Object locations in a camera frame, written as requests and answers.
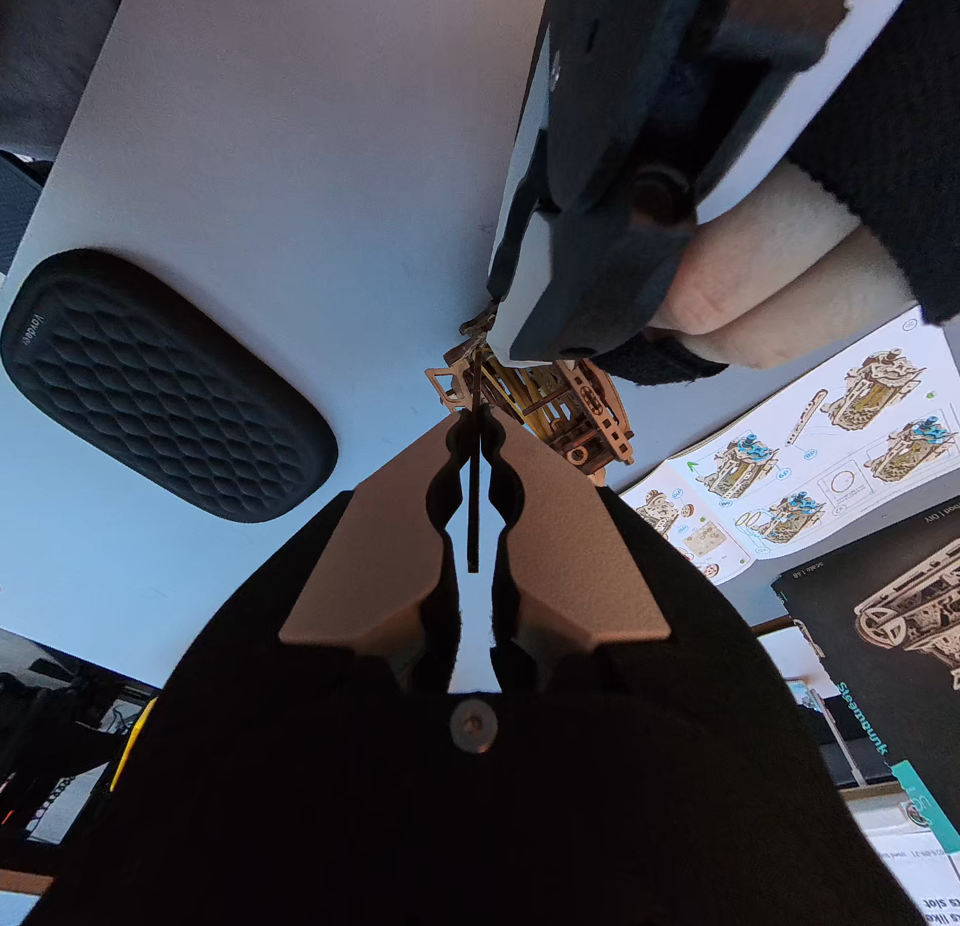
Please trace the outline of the black model kit box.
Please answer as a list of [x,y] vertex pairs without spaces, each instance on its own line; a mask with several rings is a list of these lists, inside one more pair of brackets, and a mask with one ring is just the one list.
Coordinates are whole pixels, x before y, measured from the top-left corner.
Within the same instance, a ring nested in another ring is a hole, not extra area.
[[772,587],[940,846],[958,857],[959,498]]

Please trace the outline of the illustrated instruction booklet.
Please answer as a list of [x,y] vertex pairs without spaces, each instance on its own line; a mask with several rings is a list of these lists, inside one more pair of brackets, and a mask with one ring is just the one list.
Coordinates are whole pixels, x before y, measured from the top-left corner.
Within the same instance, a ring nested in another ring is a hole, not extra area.
[[915,307],[620,497],[720,585],[958,469],[958,435],[954,355]]

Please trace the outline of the wooden mechanical model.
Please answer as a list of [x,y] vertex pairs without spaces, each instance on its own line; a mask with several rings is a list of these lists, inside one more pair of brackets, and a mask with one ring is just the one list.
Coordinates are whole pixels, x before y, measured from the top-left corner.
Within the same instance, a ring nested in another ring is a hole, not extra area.
[[499,302],[462,323],[462,343],[444,354],[445,365],[424,374],[451,412],[467,408],[474,392],[512,416],[536,438],[588,476],[606,483],[606,468],[632,465],[634,435],[611,376],[589,358],[511,366],[488,344]]

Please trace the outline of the dark grey chair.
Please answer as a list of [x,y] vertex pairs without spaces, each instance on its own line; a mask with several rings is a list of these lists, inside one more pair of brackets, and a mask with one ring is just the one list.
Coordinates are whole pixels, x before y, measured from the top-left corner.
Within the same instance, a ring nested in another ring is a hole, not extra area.
[[1,0],[1,149],[54,161],[122,0]]

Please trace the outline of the black padded wrist rest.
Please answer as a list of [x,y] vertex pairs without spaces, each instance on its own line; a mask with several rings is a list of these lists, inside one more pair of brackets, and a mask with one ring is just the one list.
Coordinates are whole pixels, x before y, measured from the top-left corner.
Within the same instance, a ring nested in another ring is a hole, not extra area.
[[171,286],[107,252],[38,263],[2,327],[2,365],[43,415],[203,512],[260,524],[339,458],[318,409]]

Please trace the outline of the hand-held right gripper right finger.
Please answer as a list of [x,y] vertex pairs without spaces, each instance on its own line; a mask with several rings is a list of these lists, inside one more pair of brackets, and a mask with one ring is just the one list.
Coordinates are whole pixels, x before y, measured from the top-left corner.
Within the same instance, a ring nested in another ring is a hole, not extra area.
[[498,407],[481,407],[480,445],[502,520],[490,588],[499,686],[544,688],[572,656],[668,640],[666,616],[590,478]]

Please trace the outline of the person's left forearm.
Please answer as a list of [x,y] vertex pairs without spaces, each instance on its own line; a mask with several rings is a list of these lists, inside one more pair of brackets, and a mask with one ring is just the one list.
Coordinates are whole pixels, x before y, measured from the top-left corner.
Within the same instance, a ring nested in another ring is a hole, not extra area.
[[959,312],[959,0],[903,0],[786,154],[870,228],[924,319]]

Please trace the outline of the thin dark wooden strip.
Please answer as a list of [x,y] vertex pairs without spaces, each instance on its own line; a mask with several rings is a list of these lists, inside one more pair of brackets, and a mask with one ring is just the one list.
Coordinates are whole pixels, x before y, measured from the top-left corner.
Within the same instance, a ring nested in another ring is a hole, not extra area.
[[472,355],[472,382],[470,412],[473,426],[473,440],[468,470],[468,506],[466,527],[466,568],[471,575],[479,573],[480,548],[480,506],[481,506],[481,433],[479,420],[482,407],[482,367],[483,350],[478,344]]

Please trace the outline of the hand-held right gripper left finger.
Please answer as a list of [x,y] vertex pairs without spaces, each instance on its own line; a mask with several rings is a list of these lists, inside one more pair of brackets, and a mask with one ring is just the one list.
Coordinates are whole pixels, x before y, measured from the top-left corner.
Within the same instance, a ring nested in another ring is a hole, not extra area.
[[477,445],[441,420],[352,491],[279,632],[286,646],[384,660],[402,688],[448,688],[462,633],[450,520]]

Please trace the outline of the yellow box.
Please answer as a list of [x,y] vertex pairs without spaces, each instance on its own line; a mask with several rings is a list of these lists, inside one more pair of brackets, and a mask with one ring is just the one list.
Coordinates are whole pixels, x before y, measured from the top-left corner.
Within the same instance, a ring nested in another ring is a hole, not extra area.
[[116,789],[116,786],[119,782],[120,777],[123,775],[123,772],[128,764],[132,752],[137,744],[138,738],[140,737],[143,729],[146,727],[146,724],[151,716],[151,713],[156,708],[156,704],[160,696],[155,695],[143,708],[141,714],[138,716],[136,722],[130,728],[130,731],[126,737],[126,744],[124,746],[121,758],[116,766],[114,774],[109,783],[109,792],[112,794]]

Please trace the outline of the white printed sheet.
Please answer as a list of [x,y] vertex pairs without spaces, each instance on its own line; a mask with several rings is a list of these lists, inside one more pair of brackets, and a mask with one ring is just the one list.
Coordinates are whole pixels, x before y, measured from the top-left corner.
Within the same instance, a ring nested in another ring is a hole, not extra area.
[[868,831],[867,839],[927,924],[959,924],[958,864],[930,831]]

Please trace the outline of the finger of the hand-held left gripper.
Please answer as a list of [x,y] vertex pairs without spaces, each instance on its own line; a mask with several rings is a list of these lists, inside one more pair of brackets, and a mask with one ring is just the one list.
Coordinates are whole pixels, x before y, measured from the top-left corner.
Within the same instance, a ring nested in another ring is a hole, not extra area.
[[548,359],[520,356],[514,348],[553,277],[559,210],[547,177],[551,70],[550,30],[545,29],[510,154],[486,279],[496,307],[486,344],[504,366],[548,365]]

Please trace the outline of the person's left hand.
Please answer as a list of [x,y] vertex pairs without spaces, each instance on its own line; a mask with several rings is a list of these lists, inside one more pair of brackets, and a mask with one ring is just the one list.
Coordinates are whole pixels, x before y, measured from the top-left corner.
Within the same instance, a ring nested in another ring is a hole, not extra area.
[[719,365],[763,370],[915,305],[906,274],[873,232],[784,159],[699,228],[645,335]]

